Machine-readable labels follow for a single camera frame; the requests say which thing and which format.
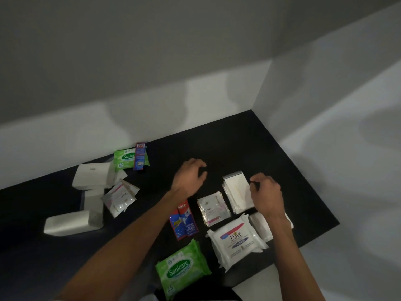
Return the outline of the white tissue packet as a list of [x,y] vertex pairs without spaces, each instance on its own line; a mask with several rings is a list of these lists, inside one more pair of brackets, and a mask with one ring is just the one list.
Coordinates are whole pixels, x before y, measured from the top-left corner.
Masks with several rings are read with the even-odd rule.
[[99,230],[103,227],[103,213],[78,211],[48,217],[43,233],[50,236],[70,236]]
[[266,243],[273,240],[274,233],[279,225],[289,226],[291,229],[294,228],[293,222],[286,213],[283,216],[265,218],[260,212],[256,212],[249,216],[249,221],[261,239]]
[[92,211],[103,215],[102,197],[104,195],[105,189],[96,188],[91,190],[83,191],[81,200],[81,211]]
[[115,170],[113,162],[87,163],[78,166],[72,187],[77,190],[111,189],[120,179],[128,175],[124,170]]

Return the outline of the small green wipes packet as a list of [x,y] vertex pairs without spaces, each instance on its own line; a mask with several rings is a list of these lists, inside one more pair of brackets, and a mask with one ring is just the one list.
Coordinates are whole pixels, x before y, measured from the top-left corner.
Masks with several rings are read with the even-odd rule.
[[135,155],[135,148],[115,151],[113,160],[115,172],[128,168],[133,169],[134,155]]

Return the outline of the clear shampoo sachet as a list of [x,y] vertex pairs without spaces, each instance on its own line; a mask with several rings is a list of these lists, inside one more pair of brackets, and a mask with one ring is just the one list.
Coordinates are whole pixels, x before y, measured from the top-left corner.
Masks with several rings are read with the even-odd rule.
[[120,179],[118,182],[122,183],[125,188],[132,194],[133,197],[136,197],[138,191],[140,190],[139,187],[134,186],[133,184]]
[[101,200],[113,218],[116,218],[136,201],[136,197],[128,185],[120,181]]
[[199,198],[197,204],[208,228],[231,217],[221,191]]

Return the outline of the white wipes packet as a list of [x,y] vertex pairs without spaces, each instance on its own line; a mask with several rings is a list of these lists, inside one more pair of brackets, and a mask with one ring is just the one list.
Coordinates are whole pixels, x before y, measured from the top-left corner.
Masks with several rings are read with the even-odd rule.
[[269,248],[245,213],[216,231],[209,229],[206,238],[210,238],[219,267],[225,273],[250,253],[262,253]]

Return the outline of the person's right hand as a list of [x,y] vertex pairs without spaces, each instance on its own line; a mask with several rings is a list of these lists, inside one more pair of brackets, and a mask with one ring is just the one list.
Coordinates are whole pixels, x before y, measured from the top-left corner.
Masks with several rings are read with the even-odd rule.
[[260,182],[257,194],[251,194],[254,207],[265,218],[283,216],[285,213],[280,185],[270,176],[263,173],[255,174],[250,182]]

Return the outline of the person's left hand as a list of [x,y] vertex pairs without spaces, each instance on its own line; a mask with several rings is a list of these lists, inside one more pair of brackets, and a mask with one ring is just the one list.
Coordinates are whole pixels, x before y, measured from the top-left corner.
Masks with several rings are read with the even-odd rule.
[[201,159],[191,158],[183,162],[174,176],[171,187],[171,192],[178,200],[188,199],[198,192],[203,182],[195,182],[195,171],[206,166],[206,163]]

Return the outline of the person's left forearm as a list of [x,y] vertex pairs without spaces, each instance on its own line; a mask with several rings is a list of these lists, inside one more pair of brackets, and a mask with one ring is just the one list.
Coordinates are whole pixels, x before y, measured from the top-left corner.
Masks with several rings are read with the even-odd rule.
[[194,195],[171,189],[146,213],[97,251],[57,295],[60,301],[118,301],[169,216]]

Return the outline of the stack of clear zip bags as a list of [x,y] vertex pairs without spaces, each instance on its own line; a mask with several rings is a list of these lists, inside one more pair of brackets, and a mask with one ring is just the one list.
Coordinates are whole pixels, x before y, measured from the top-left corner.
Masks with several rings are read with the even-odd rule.
[[254,207],[249,183],[242,171],[224,176],[222,186],[234,214],[241,214]]

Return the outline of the red blue toothpaste sachet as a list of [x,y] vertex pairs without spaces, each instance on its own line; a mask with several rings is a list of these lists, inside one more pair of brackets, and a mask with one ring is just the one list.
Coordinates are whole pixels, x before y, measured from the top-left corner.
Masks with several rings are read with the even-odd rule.
[[169,221],[178,241],[198,233],[188,200],[182,202],[170,215]]
[[148,155],[146,153],[146,143],[137,143],[135,147],[133,169],[135,171],[141,171],[145,166],[149,166]]

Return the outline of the person's right forearm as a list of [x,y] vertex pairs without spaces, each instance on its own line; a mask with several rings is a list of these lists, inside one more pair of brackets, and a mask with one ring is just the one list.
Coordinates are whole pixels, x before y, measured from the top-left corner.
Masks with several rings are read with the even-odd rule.
[[326,301],[298,248],[285,215],[268,215],[265,219],[273,235],[282,300]]

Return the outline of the large green wipes packet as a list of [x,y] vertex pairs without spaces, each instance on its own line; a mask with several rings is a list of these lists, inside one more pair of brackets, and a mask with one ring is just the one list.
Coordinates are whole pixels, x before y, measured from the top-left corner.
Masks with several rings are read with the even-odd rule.
[[166,301],[172,301],[179,292],[212,273],[200,244],[195,239],[168,258],[158,262],[155,269]]

